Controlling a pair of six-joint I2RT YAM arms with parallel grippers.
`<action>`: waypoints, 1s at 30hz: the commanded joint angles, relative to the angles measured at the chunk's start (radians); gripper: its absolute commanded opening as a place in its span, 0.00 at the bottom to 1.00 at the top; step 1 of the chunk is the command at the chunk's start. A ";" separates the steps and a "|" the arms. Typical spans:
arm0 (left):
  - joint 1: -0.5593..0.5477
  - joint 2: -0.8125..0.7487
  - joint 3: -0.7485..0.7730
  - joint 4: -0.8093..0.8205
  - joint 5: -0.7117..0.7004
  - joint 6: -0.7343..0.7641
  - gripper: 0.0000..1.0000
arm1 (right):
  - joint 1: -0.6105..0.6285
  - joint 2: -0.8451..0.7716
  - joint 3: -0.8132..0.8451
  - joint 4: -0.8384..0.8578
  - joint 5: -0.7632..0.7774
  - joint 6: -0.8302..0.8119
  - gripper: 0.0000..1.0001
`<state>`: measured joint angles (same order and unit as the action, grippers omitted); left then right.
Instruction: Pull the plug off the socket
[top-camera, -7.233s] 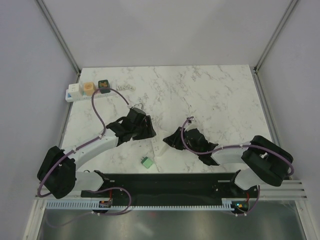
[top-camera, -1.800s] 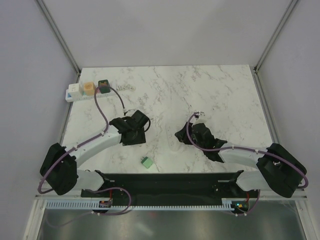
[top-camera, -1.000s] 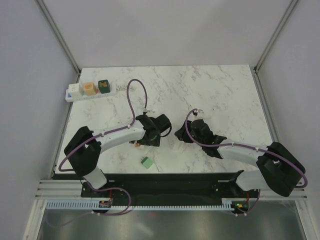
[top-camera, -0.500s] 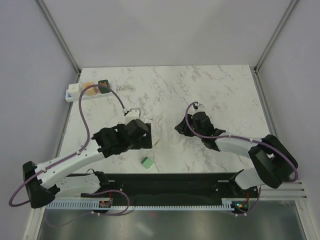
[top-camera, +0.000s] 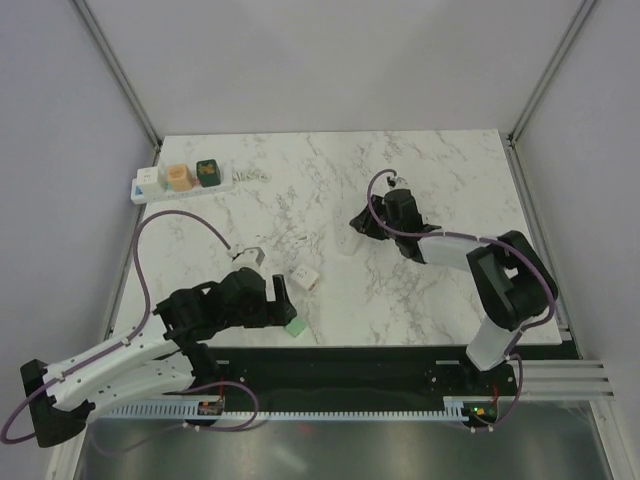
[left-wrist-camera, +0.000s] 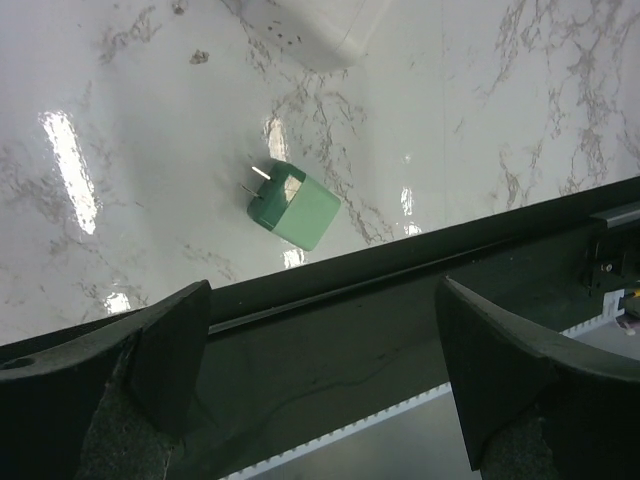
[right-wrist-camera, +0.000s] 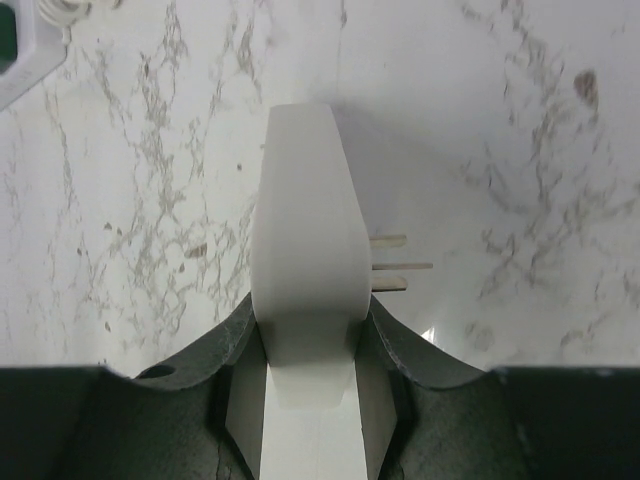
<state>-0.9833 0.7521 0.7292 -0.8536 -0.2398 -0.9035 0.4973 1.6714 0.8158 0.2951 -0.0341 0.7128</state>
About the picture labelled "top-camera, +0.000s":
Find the small white power socket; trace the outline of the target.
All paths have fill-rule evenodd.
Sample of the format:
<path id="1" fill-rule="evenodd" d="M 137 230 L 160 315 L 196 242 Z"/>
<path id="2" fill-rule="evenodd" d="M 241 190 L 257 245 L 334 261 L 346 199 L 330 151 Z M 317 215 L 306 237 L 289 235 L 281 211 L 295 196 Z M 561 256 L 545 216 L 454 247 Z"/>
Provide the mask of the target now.
<path id="1" fill-rule="evenodd" d="M 333 228 L 337 251 L 343 256 L 353 256 L 359 248 L 362 236 L 350 225 L 361 212 L 357 202 L 344 201 L 333 210 Z"/>

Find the white cube plug orange logo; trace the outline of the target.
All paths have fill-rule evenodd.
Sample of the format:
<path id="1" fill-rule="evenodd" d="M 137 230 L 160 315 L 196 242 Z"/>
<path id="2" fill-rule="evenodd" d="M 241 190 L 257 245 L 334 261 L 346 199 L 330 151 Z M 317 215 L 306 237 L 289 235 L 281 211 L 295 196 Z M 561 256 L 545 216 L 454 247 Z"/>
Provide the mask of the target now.
<path id="1" fill-rule="evenodd" d="M 291 272 L 290 278 L 300 288 L 307 292 L 311 292 L 316 287 L 320 275 L 313 268 L 305 264 L 301 264 Z"/>

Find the green plug adapter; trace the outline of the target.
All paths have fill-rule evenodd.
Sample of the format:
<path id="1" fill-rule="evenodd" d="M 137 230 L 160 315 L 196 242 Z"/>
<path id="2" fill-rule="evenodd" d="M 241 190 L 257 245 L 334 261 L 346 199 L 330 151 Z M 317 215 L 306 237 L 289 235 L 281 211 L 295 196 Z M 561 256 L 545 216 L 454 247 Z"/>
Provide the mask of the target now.
<path id="1" fill-rule="evenodd" d="M 293 338 L 297 338 L 302 335 L 308 327 L 307 322 L 299 317 L 292 319 L 285 327 L 284 330 Z"/>

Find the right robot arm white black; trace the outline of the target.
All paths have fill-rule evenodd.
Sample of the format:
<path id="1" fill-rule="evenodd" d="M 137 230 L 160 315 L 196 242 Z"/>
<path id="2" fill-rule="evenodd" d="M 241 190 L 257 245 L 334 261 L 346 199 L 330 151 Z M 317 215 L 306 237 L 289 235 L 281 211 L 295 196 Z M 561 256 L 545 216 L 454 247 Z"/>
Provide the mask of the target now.
<path id="1" fill-rule="evenodd" d="M 468 272 L 485 316 L 466 347 L 469 362 L 458 368 L 467 392 L 483 392 L 494 381 L 493 368 L 502 363 L 529 324 L 554 316 L 558 287 L 525 235 L 510 230 L 495 238 L 447 232 L 429 224 L 407 188 L 372 195 L 349 221 L 357 233 L 392 240 L 401 255 L 423 265 Z"/>

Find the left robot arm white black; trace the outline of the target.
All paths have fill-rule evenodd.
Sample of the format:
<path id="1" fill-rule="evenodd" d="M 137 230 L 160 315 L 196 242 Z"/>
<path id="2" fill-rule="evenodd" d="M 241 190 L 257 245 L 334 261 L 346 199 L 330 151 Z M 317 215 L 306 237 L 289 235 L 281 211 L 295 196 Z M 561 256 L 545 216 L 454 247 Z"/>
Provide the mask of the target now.
<path id="1" fill-rule="evenodd" d="M 297 315 L 282 275 L 243 267 L 220 282 L 179 289 L 145 326 L 57 364 L 21 369 L 39 447 L 62 444 L 115 408 L 156 395 L 208 393 L 223 375 L 208 341 L 231 329 L 285 327 Z"/>

